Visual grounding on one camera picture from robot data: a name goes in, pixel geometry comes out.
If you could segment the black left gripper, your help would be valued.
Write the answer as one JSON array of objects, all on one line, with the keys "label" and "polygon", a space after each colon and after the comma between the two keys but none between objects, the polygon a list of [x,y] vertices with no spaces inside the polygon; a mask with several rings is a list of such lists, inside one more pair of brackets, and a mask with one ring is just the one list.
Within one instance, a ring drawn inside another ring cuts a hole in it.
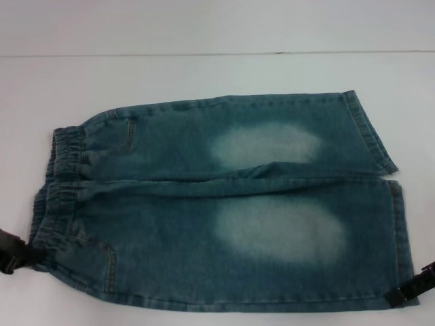
[{"label": "black left gripper", "polygon": [[27,249],[21,238],[1,230],[1,273],[13,274],[19,268],[30,268],[45,259],[45,251]]}]

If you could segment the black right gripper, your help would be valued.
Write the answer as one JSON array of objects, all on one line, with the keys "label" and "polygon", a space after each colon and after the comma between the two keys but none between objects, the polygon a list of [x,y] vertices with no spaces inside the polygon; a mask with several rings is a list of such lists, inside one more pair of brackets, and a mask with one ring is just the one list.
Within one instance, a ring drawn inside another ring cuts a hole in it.
[{"label": "black right gripper", "polygon": [[433,261],[422,268],[421,272],[414,275],[412,279],[392,289],[388,293],[388,302],[409,302],[421,295],[424,289],[433,289],[435,281],[434,266],[435,262]]}]

